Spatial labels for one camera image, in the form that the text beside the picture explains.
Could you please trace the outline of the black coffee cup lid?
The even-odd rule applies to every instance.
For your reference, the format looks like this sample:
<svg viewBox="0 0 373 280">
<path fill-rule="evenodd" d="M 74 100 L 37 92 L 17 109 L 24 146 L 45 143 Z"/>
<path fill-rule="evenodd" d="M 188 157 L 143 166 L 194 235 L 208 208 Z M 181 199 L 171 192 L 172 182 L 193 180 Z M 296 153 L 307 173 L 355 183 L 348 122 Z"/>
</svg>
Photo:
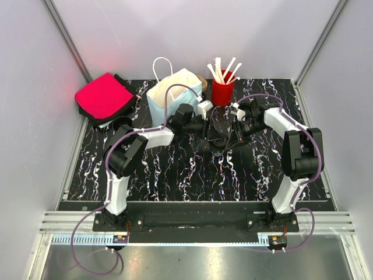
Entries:
<svg viewBox="0 0 373 280">
<path fill-rule="evenodd" d="M 211 149 L 218 150 L 218 151 L 225 150 L 226 144 L 227 144 L 227 140 L 225 138 L 217 139 L 217 140 L 209 142 Z"/>
</svg>

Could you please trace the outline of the black coffee cup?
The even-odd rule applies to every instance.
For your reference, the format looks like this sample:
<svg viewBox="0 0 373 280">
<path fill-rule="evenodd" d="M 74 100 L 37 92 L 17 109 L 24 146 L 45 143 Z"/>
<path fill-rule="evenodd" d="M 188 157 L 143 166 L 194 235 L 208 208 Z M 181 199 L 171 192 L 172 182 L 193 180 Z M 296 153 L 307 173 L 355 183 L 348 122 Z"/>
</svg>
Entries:
<svg viewBox="0 0 373 280">
<path fill-rule="evenodd" d="M 112 128 L 114 131 L 117 131 L 120 126 L 122 125 L 127 125 L 129 127 L 133 127 L 133 121 L 131 118 L 129 118 L 128 116 L 120 116 L 118 118 L 116 118 L 113 122 L 112 122 Z"/>
<path fill-rule="evenodd" d="M 211 142 L 210 151 L 214 156 L 221 156 L 224 152 L 229 151 L 230 147 L 227 147 L 225 142 Z"/>
</svg>

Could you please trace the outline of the brown pulp cup carrier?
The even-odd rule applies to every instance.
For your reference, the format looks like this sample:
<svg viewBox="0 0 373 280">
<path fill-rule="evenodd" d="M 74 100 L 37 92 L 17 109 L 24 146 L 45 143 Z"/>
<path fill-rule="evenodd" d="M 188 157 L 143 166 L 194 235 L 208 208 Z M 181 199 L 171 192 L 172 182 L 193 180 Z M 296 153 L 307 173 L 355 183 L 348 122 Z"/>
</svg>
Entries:
<svg viewBox="0 0 373 280">
<path fill-rule="evenodd" d="M 208 82 L 207 82 L 207 80 L 206 80 L 204 77 L 202 77 L 201 75 L 197 75 L 197 78 L 201 81 L 201 84 L 202 84 L 202 92 L 204 92 L 204 91 L 207 89 L 207 87 L 208 87 Z"/>
</svg>

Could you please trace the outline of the light blue paper bag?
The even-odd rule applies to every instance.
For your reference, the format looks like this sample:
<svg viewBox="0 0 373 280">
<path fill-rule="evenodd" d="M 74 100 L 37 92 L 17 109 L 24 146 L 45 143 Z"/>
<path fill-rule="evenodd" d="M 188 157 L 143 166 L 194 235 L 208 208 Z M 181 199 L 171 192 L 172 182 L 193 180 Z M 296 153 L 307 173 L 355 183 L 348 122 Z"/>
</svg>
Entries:
<svg viewBox="0 0 373 280">
<path fill-rule="evenodd" d="M 198 112 L 197 97 L 202 97 L 201 81 L 185 68 L 174 72 L 170 66 L 170 73 L 163 79 L 156 77 L 157 83 L 146 93 L 154 127 L 163 125 L 165 118 L 175 114 L 180 104 L 188 104 L 195 114 Z"/>
</svg>

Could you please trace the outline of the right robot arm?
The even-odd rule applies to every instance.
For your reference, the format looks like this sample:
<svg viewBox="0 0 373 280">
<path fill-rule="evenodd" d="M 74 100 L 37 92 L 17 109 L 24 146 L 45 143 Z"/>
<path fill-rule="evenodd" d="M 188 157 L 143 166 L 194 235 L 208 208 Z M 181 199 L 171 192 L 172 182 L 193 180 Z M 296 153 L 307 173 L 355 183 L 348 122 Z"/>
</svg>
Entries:
<svg viewBox="0 0 373 280">
<path fill-rule="evenodd" d="M 256 94 L 248 103 L 233 103 L 230 112 L 234 120 L 227 149 L 248 144 L 253 135 L 265 129 L 273 130 L 283 140 L 283 179 L 258 223 L 270 231 L 284 230 L 295 221 L 295 206 L 303 189 L 324 168 L 322 132 L 300 124 L 285 112 L 283 103 L 268 103 L 262 94 Z"/>
</svg>

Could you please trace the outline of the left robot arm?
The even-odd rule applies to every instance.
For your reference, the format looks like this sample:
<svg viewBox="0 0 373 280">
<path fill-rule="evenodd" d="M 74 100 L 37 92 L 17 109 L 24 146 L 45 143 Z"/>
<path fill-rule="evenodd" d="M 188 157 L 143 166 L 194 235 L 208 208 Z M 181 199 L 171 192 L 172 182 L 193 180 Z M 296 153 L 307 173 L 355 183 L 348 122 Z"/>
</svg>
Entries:
<svg viewBox="0 0 373 280">
<path fill-rule="evenodd" d="M 215 129 L 207 116 L 211 108 L 210 101 L 203 101 L 198 104 L 198 112 L 195 113 L 191 105 L 182 103 L 159 127 L 134 129 L 126 122 L 117 127 L 113 138 L 106 144 L 104 154 L 107 195 L 101 213 L 110 229 L 119 231 L 125 226 L 128 182 L 142 161 L 145 150 L 169 146 L 176 135 L 186 132 L 206 141 L 211 152 L 224 152 L 227 137 Z"/>
</svg>

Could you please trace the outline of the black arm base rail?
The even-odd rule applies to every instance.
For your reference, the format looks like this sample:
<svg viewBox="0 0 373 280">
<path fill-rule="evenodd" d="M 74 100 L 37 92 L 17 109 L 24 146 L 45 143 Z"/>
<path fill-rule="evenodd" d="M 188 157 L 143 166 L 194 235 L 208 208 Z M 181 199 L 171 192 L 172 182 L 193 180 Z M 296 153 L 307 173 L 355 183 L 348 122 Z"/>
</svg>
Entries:
<svg viewBox="0 0 373 280">
<path fill-rule="evenodd" d="M 98 212 L 95 232 L 124 232 L 135 244 L 253 243 L 259 233 L 297 233 L 293 213 L 276 214 L 268 202 L 135 202 L 117 218 Z"/>
</svg>

